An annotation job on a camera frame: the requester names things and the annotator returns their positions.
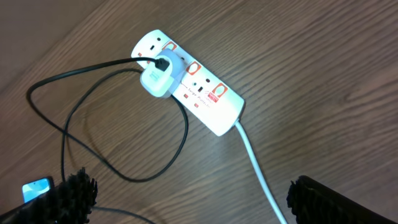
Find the blue Samsung Galaxy smartphone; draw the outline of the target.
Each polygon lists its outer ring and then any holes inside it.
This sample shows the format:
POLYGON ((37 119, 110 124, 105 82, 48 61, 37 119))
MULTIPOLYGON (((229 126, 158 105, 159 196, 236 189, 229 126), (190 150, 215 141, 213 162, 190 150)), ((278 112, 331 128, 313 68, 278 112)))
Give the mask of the blue Samsung Galaxy smartphone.
POLYGON ((54 188, 54 183, 51 177, 44 177, 24 184, 22 186, 24 203, 30 202, 52 188, 54 188))

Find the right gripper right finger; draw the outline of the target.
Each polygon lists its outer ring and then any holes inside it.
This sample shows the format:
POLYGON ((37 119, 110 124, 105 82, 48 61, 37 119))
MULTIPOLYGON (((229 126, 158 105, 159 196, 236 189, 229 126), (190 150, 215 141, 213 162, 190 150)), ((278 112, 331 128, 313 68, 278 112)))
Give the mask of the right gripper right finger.
POLYGON ((291 182, 287 206, 298 224, 397 224, 306 175, 291 182))

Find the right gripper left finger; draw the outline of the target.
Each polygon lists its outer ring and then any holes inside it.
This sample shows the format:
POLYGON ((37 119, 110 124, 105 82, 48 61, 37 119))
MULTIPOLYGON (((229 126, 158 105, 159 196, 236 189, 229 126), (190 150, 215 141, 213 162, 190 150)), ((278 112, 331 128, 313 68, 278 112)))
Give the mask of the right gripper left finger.
POLYGON ((85 224, 96 204, 98 184, 80 169, 54 189, 1 215, 1 224, 85 224))

